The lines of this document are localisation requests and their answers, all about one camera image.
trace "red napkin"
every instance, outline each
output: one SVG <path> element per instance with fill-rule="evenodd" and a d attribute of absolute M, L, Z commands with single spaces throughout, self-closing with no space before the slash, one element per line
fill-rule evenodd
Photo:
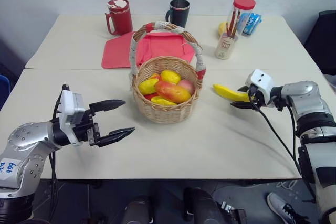
<path fill-rule="evenodd" d="M 131 38 L 134 32 L 124 34 L 118 38 L 108 40 L 101 66 L 103 68 L 129 68 L 129 53 Z M 195 51 L 179 34 L 150 33 L 138 43 L 136 64 L 141 65 L 149 59 L 158 56 L 175 56 L 190 62 Z"/>

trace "red mug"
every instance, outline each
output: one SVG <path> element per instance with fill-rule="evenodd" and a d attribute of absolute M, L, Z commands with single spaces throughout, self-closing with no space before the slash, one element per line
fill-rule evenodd
<path fill-rule="evenodd" d="M 112 35 L 123 35 L 133 31 L 130 3 L 128 0 L 110 0 L 107 2 L 109 14 L 105 13 L 107 29 Z M 111 31 L 110 21 L 112 18 L 114 31 Z"/>

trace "basket handle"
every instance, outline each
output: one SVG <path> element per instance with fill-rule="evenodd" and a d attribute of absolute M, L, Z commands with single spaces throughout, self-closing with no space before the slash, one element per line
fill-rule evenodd
<path fill-rule="evenodd" d="M 138 31 L 136 31 L 131 39 L 131 50 L 130 50 L 130 62 L 131 62 L 131 74 L 136 75 L 138 74 L 139 70 L 137 68 L 137 53 L 136 53 L 136 47 L 138 45 L 138 42 L 140 39 L 142 39 L 147 33 L 149 33 L 152 30 L 168 30 L 174 34 L 181 34 L 183 38 L 191 45 L 195 52 L 196 52 L 196 73 L 199 80 L 203 79 L 203 76 L 205 74 L 205 65 L 202 58 L 202 48 L 198 44 L 197 40 L 187 31 L 184 30 L 183 27 L 171 24 L 169 22 L 164 21 L 157 21 L 157 22 L 151 22 L 146 25 L 143 25 Z"/>

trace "sneaker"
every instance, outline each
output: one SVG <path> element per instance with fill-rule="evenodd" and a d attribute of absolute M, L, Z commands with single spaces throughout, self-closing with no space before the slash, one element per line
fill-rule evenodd
<path fill-rule="evenodd" d="M 297 214 L 292 206 L 285 202 L 279 195 L 270 193 L 267 195 L 267 204 L 283 220 L 285 224 L 309 224 L 307 216 Z"/>

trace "red cup with lid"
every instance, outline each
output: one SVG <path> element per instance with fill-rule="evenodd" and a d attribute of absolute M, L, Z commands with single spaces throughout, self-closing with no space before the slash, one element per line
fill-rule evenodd
<path fill-rule="evenodd" d="M 256 5 L 254 0 L 234 0 L 230 15 L 227 17 L 226 33 L 235 38 L 241 35 Z"/>
<path fill-rule="evenodd" d="M 112 35 L 123 35 L 133 31 L 130 3 L 128 0 L 110 0 L 107 2 L 109 14 L 105 13 L 107 29 Z M 110 26 L 112 19 L 114 31 Z"/>

